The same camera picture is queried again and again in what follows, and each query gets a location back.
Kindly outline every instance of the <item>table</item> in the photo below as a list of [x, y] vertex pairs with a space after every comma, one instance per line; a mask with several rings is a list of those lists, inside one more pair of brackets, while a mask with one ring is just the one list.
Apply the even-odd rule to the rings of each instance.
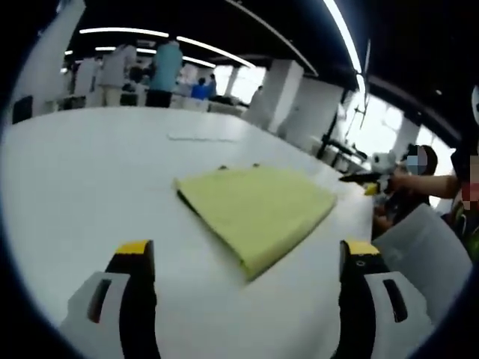
[[[171, 141], [177, 131], [236, 142]], [[338, 194], [327, 219], [247, 284], [237, 259], [181, 203], [183, 178], [254, 163], [304, 171]], [[163, 358], [329, 358], [337, 347], [339, 242], [369, 239], [372, 202], [341, 174], [245, 121], [165, 108], [87, 108], [10, 126], [1, 193], [27, 289], [59, 325], [70, 296], [124, 242], [155, 245]]]

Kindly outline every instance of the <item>ceiling light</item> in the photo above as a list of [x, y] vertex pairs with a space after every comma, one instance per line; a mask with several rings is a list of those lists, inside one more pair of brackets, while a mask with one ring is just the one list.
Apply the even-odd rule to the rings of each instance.
[[240, 64], [243, 64], [243, 65], [245, 65], [249, 68], [252, 68], [252, 69], [256, 68], [256, 66], [253, 65], [251, 62], [248, 62], [247, 60], [243, 60], [242, 58], [239, 58], [238, 56], [230, 54], [229, 52], [226, 52], [224, 50], [218, 49], [217, 47], [207, 45], [206, 43], [201, 43], [199, 41], [192, 40], [192, 39], [189, 39], [188, 37], [183, 37], [183, 36], [178, 36], [177, 40], [182, 41], [184, 43], [191, 43], [192, 45], [200, 46], [203, 49], [214, 51], [214, 52], [216, 52], [220, 55], [223, 55], [223, 56], [226, 56], [227, 58], [230, 58], [231, 60], [235, 60], [235, 61], [239, 62]]
[[153, 55], [156, 54], [156, 50], [152, 50], [152, 49], [136, 49], [136, 51], [142, 54], [153, 54]]
[[[159, 37], [168, 37], [169, 34], [166, 32], [161, 32], [161, 31], [151, 31], [151, 30], [144, 30], [141, 28], [85, 28], [83, 30], [80, 30], [80, 34], [95, 34], [99, 32], [130, 32], [130, 33], [135, 33], [135, 34], [145, 34], [145, 35], [152, 35], [152, 36], [159, 36]], [[216, 53], [219, 53], [220, 55], [226, 56], [227, 58], [230, 58], [232, 60], [235, 60], [247, 67], [250, 68], [255, 68], [256, 66], [253, 65], [251, 62], [248, 62], [246, 60], [243, 60], [242, 58], [235, 56], [229, 52], [226, 52], [224, 50], [218, 49], [214, 46], [208, 45], [206, 43], [201, 43], [200, 41], [192, 40], [187, 37], [182, 37], [179, 36], [177, 38], [178, 41], [183, 41], [184, 43], [191, 43], [192, 45], [200, 46], [204, 49], [208, 49], [210, 51], [214, 51]]]
[[161, 31], [143, 30], [141, 28], [86, 28], [80, 30], [80, 34], [96, 34], [98, 32], [130, 32], [134, 34], [153, 35], [168, 37], [169, 34]]
[[214, 69], [216, 67], [215, 64], [211, 64], [210, 62], [206, 62], [206, 61], [203, 61], [203, 60], [198, 60], [197, 58], [190, 58], [189, 56], [183, 56], [183, 60], [194, 62], [196, 64], [200, 64], [200, 65], [203, 65], [203, 66], [206, 66], [206, 67], [211, 67], [212, 69]]
[[350, 55], [351, 63], [353, 64], [354, 70], [356, 70], [357, 73], [362, 73], [361, 63], [359, 62], [358, 53], [356, 52], [356, 48], [354, 47], [353, 38], [351, 37], [350, 31], [348, 30], [346, 23], [344, 22], [343, 16], [339, 11], [338, 6], [336, 5], [334, 0], [323, 1], [339, 28], [339, 32], [343, 37], [344, 44], [346, 45], [346, 49]]
[[366, 85], [364, 84], [364, 77], [362, 75], [356, 75], [356, 81], [358, 82], [359, 93], [366, 96]]
[[95, 47], [96, 51], [114, 51], [115, 49], [114, 46]]
[[[95, 50], [97, 51], [114, 51], [116, 49], [116, 47], [114, 46], [104, 46], [104, 47], [96, 47]], [[152, 55], [155, 55], [156, 54], [156, 50], [153, 50], [153, 49], [136, 49], [137, 52], [141, 53], [141, 54], [152, 54]], [[211, 67], [211, 68], [215, 68], [216, 65], [215, 64], [211, 64], [210, 62], [206, 62], [206, 61], [203, 61], [203, 60], [198, 60], [197, 58], [190, 58], [189, 56], [183, 56], [183, 60], [184, 61], [189, 61], [189, 62], [194, 62], [196, 64], [200, 64], [200, 65], [203, 65], [203, 66], [206, 66], [206, 67]]]
[[288, 46], [291, 50], [293, 50], [293, 52], [302, 60], [302, 62], [307, 66], [309, 67], [309, 69], [311, 70], [311, 72], [315, 75], [315, 76], [318, 76], [318, 73], [317, 71], [314, 69], [313, 65], [302, 55], [301, 52], [299, 52], [299, 50], [293, 45], [293, 41], [292, 40], [288, 40], [286, 37], [284, 37], [283, 35], [281, 35], [275, 28], [273, 28], [270, 24], [268, 24], [266, 21], [264, 21], [263, 19], [261, 19], [258, 15], [256, 15], [255, 13], [251, 12], [250, 10], [248, 10], [246, 7], [242, 6], [241, 5], [241, 1], [239, 2], [235, 2], [234, 0], [225, 0], [227, 3], [233, 5], [234, 7], [237, 7], [238, 9], [240, 9], [243, 13], [246, 13], [248, 14], [250, 17], [252, 17], [253, 19], [255, 19], [256, 21], [258, 21], [262, 26], [264, 26], [265, 28], [267, 28], [268, 30], [270, 30], [276, 37], [278, 37], [281, 41], [283, 41], [283, 43]]

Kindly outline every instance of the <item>white shirt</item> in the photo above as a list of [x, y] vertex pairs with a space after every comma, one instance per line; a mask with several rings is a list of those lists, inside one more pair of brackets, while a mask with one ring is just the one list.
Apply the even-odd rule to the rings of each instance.
[[103, 61], [100, 85], [122, 88], [128, 78], [128, 70], [136, 62], [136, 48], [134, 46], [119, 46]]
[[63, 81], [63, 86], [61, 89], [61, 95], [62, 96], [68, 96], [70, 95], [71, 91], [71, 86], [72, 86], [72, 80], [73, 80], [73, 74], [71, 71], [67, 71], [63, 75], [61, 75], [61, 79]]

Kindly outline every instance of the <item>white column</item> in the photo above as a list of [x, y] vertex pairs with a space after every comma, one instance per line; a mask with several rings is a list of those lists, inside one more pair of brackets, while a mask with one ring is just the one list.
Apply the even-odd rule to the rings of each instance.
[[276, 132], [290, 113], [304, 69], [293, 60], [274, 60], [266, 74], [261, 96], [268, 114], [265, 128]]
[[409, 144], [415, 144], [419, 135], [419, 126], [407, 118], [403, 118], [399, 132], [397, 133], [396, 142], [392, 150], [399, 159], [407, 150]]
[[226, 86], [225, 96], [231, 96], [231, 91], [233, 90], [234, 82], [238, 78], [239, 71], [240, 71], [239, 67], [233, 68], [233, 72], [231, 73], [230, 79], [228, 80], [228, 85]]
[[[344, 88], [339, 86], [303, 78], [284, 124], [287, 141], [308, 153], [313, 146], [317, 147], [335, 118], [343, 92]], [[336, 129], [338, 134], [346, 132], [341, 123], [336, 124]]]
[[60, 95], [64, 53], [84, 11], [83, 0], [72, 0], [44, 31], [23, 66], [10, 106], [24, 96], [33, 96], [33, 115], [37, 116], [47, 110], [46, 101]]

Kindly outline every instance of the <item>person's hand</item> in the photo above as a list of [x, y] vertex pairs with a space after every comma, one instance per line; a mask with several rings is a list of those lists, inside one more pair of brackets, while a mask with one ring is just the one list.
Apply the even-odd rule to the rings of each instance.
[[408, 177], [408, 174], [401, 171], [395, 171], [389, 178], [388, 192], [393, 192], [401, 188], [406, 177]]
[[386, 211], [383, 205], [374, 207], [374, 215], [385, 215]]

